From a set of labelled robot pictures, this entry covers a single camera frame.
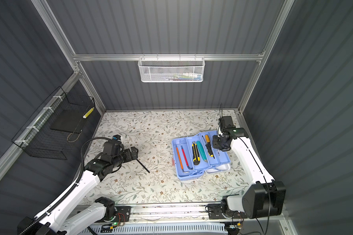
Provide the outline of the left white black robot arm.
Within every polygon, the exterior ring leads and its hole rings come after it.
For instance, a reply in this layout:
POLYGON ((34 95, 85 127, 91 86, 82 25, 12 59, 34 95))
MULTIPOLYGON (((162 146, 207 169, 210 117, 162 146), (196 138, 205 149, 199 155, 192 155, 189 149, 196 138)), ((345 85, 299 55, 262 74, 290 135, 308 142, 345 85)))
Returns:
POLYGON ((54 202, 18 224, 19 235, 77 235, 97 221, 114 222, 120 218, 114 201, 105 197, 70 217, 79 202, 103 179, 124 163, 138 159, 139 150, 133 146, 124 148, 120 135, 104 140, 103 151, 87 164, 81 164, 76 180, 54 202))

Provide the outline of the orange handled tool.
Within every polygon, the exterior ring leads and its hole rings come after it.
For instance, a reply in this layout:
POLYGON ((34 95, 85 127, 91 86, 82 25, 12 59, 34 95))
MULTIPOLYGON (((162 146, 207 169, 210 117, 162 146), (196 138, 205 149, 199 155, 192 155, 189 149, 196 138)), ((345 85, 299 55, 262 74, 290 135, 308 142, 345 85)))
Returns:
POLYGON ((176 153, 177 153, 177 156, 178 156, 178 160, 179 160, 179 164, 180 164, 182 172, 185 173, 185 174, 189 173, 189 171, 185 171, 184 168, 183 168, 183 164, 182 164, 182 161, 181 161, 181 157, 180 157, 180 153, 179 153, 178 147, 176 147, 176 153))

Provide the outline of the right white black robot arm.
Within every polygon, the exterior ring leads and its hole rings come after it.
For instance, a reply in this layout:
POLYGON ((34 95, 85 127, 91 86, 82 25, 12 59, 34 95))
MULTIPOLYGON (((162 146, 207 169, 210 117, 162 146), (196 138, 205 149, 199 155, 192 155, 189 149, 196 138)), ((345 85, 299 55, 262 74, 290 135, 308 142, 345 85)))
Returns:
POLYGON ((212 147, 221 152, 232 150, 238 157, 250 184, 243 195, 228 195, 221 200, 225 216, 244 214, 249 219, 280 215, 284 205, 286 187, 275 181, 255 152, 248 133, 237 128, 231 116, 223 115, 219 108, 217 134, 212 137, 212 147))

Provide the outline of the black yellow screwdriver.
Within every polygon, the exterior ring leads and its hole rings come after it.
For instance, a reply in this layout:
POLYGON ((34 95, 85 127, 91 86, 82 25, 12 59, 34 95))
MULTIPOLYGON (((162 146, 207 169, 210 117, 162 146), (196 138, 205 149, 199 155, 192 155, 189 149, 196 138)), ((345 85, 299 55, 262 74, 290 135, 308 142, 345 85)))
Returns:
POLYGON ((206 148, 209 153, 209 156, 215 159, 209 135, 204 135, 204 140, 206 141, 206 148))

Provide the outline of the yellow black utility knife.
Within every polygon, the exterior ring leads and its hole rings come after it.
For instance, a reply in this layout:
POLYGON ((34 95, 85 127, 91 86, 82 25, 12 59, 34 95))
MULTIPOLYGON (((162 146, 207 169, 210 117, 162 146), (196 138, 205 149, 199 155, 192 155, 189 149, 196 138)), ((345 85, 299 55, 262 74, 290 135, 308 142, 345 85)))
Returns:
POLYGON ((200 164, 200 155, 197 148, 196 142, 192 142, 192 150, 193 150, 193 164, 199 165, 200 164))

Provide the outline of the red handled tool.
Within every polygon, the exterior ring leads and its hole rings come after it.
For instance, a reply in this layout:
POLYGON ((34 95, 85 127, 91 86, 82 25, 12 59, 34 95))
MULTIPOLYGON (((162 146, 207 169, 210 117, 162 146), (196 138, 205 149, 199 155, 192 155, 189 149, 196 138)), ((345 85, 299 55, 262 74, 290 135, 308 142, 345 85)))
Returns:
POLYGON ((193 170, 193 168, 189 166, 189 162, 188 162, 188 160, 187 160, 187 157, 186 157, 185 151, 184 151, 184 149, 183 149, 183 146, 181 146, 181 150, 182 150, 182 154, 183 154, 183 157, 184 157, 184 159, 185 159, 185 162, 186 162, 186 165, 187 165, 188 169, 189 169, 189 170, 193 170))

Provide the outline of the large black hex key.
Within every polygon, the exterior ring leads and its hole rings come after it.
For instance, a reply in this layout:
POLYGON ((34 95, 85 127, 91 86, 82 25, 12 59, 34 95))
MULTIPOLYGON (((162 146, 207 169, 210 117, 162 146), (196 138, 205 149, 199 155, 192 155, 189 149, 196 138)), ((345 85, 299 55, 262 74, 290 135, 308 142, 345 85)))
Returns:
POLYGON ((136 159, 136 160, 150 174, 150 171, 145 167, 145 165, 143 165, 139 159, 136 159))

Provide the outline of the white blue tool box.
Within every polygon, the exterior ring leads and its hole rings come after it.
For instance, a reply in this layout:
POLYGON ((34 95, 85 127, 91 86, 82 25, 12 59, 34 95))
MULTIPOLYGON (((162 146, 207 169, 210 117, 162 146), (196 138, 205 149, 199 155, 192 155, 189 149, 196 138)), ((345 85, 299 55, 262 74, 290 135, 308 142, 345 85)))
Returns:
POLYGON ((180 181, 231 169, 228 154, 213 148, 212 139, 216 134, 217 132, 212 130, 172 140, 176 175, 180 181))

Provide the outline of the teal handled tool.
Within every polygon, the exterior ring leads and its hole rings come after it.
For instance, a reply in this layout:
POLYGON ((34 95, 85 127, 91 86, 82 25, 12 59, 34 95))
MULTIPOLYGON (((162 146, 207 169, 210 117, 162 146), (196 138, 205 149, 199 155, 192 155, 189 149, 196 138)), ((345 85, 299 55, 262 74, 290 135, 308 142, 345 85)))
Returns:
POLYGON ((197 141, 196 144, 197 144, 198 151, 199 151, 200 156, 202 157, 203 161, 207 162, 207 156, 205 154, 202 143, 200 141, 197 141))

